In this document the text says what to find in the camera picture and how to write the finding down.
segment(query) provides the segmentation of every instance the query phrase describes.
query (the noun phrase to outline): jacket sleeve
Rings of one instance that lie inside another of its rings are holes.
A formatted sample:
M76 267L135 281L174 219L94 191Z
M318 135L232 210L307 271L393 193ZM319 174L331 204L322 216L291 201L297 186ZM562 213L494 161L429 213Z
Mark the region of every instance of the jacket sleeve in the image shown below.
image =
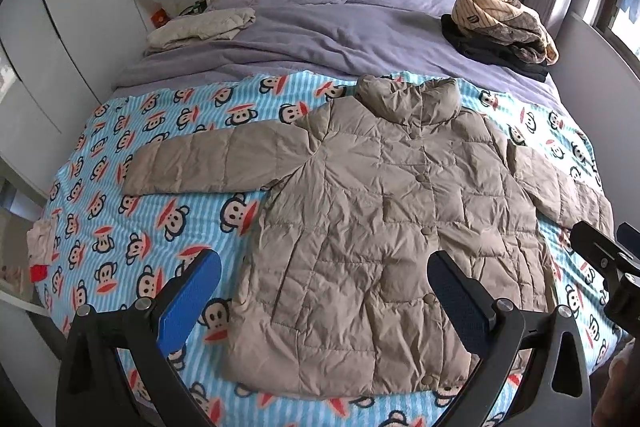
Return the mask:
M141 196L270 188L318 149L328 127L329 105L293 124L243 123L144 145L129 165L122 191Z
M587 221L612 237L613 211L604 194L559 171L535 149L514 144L488 121L487 127L498 154L542 214L566 229Z

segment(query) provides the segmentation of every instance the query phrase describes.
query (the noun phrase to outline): bed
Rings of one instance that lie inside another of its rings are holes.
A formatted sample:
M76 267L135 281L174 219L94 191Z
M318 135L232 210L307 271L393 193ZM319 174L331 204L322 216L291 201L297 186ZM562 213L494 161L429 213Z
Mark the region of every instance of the bed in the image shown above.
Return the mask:
M221 255L223 279L185 347L171 360L213 423L432 424L456 389L302 401L222 380L227 299L234 293L245 233L262 193L129 198L121 186L132 154L142 144L223 128L238 118L286 121L287 114L348 96L355 79L369 73L418 84L440 76L456 78L463 105L485 113L507 133L518 129L528 145L558 168L599 189L593 148L562 106L551 77L536 82L478 64L445 41L439 17L453 1L258 4L256 22L231 41L154 54L129 68L118 79L112 100L89 119L76 151L56 176L45 209L46 216L59 217L56 261L38 289L56 325L68 331L84 302L107 311L155 295L201 248L211 247ZM577 151L590 161L581 161ZM243 209L233 222L224 213L230 202ZM171 226L167 216L175 217ZM602 279L571 250L567 230L542 216L539 224L554 260L558 300L574 310L593 370L621 336L602 312L607 299ZM144 385L126 354L123 365L134 394L144 400ZM518 383L518 375L510 377L488 426L504 416Z

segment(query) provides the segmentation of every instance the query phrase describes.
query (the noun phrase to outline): puffer jacket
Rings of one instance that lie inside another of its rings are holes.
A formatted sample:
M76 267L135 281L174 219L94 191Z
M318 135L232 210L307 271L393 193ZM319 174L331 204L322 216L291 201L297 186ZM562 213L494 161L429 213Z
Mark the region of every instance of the puffer jacket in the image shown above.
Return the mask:
M426 277L446 250L495 297L555 304L536 208L610 236L609 202L461 108L455 80L373 77L287 125L140 148L124 192L269 190L251 224L223 376L301 397L459 385L474 364Z

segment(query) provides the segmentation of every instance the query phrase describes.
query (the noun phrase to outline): purple blanket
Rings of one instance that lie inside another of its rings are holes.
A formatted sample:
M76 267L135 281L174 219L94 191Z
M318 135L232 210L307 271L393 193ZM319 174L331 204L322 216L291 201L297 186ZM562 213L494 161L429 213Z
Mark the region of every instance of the purple blanket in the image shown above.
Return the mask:
M114 96L234 81L256 73L310 70L354 80L365 73L411 71L463 77L567 113L550 76L542 84L458 54L442 36L440 14L352 3L258 6L255 11L256 22L232 41L163 52L128 68L116 86L129 89L118 89Z

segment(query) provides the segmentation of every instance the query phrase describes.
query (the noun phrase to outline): black folded garment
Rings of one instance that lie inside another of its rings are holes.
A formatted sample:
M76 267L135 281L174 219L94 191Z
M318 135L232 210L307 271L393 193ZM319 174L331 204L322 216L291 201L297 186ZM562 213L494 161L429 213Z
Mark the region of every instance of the black folded garment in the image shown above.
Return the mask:
M467 37L453 22L450 14L444 14L440 21L442 35L460 55L482 64L503 66L533 80L545 82L549 72L546 60L541 64L529 64L516 57L509 46L497 44L482 35Z

